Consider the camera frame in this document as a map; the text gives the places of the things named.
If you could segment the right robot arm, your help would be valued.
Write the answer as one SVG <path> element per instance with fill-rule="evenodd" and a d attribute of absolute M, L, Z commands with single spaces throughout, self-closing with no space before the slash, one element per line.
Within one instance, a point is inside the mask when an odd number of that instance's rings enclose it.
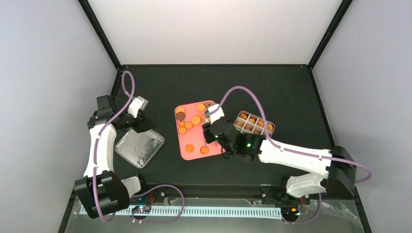
<path fill-rule="evenodd" d="M 241 133 L 224 118 L 202 128 L 206 142 L 217 142 L 229 155 L 248 162 L 257 157 L 262 163 L 305 171 L 305 175 L 283 179 L 276 193 L 282 203 L 319 193 L 345 200 L 354 197 L 357 165 L 343 147 L 319 150 L 284 144 L 263 135 Z"/>

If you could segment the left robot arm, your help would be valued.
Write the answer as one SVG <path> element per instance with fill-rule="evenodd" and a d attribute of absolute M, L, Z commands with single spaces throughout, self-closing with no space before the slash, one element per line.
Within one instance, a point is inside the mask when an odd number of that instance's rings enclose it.
<path fill-rule="evenodd" d="M 97 97 L 98 109 L 89 118 L 91 144 L 83 177 L 75 181 L 74 191 L 91 219 L 109 222 L 115 213 L 126 209 L 130 198 L 141 190 L 141 175 L 120 179 L 114 172 L 113 153 L 118 131 L 146 132 L 155 127 L 145 114 L 148 101 L 130 97 L 123 107 L 111 95 Z"/>

